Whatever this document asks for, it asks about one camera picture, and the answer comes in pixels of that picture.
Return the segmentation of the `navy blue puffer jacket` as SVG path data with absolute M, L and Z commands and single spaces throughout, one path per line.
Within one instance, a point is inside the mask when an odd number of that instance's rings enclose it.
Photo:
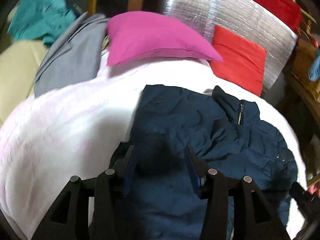
M 297 164 L 281 133 L 260 119 L 256 103 L 215 87 L 210 96 L 184 88 L 146 86 L 130 134 L 137 151 L 126 206 L 137 239 L 198 239 L 207 202 L 194 193 L 184 150 L 230 178 L 250 176 L 289 218 Z

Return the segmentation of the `teal garment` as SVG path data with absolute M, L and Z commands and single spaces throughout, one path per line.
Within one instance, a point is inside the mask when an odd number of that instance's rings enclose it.
M 65 0 L 21 0 L 7 34 L 15 41 L 41 40 L 51 46 L 75 20 Z

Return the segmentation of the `silver foil insulation mat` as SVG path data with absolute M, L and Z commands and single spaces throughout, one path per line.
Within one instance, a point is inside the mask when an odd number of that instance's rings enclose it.
M 207 41 L 219 25 L 266 49 L 262 96 L 272 88 L 296 45 L 297 35 L 253 0 L 161 0 L 159 10 Z

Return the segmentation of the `red pillow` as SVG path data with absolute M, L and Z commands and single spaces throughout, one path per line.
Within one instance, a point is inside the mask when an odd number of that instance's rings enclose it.
M 213 48 L 223 59 L 210 63 L 214 75 L 261 96 L 267 50 L 219 25 Z

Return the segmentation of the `white pink bed sheet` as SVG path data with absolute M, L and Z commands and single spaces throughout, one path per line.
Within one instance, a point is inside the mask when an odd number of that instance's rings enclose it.
M 69 178 L 100 174 L 121 141 L 146 85 L 208 94 L 215 86 L 255 102 L 260 118 L 283 135 L 306 186 L 298 139 L 287 120 L 264 99 L 216 77 L 192 59 L 147 59 L 103 66 L 93 80 L 52 90 L 18 105 L 1 127 L 1 211 L 21 239 L 31 239 Z

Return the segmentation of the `beige mattress cover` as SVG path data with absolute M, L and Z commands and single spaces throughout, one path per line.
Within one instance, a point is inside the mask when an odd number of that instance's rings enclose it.
M 47 51 L 42 41 L 20 40 L 1 52 L 1 124 L 33 93 L 35 75 Z

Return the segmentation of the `magenta pillow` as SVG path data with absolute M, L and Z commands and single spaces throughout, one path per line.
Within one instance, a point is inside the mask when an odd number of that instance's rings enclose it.
M 130 11 L 112 17 L 108 65 L 117 66 L 152 57 L 222 61 L 198 32 L 181 21 L 154 12 Z

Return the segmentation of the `grey garment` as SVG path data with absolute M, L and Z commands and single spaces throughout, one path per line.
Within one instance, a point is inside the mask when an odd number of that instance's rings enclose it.
M 83 13 L 66 29 L 38 68 L 35 97 L 97 76 L 108 20 L 104 14 Z

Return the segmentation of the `light blue cloth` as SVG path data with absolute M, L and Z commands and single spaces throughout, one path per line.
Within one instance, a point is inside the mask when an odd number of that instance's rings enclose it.
M 320 77 L 320 55 L 313 61 L 308 71 L 308 78 L 310 81 L 315 82 Z

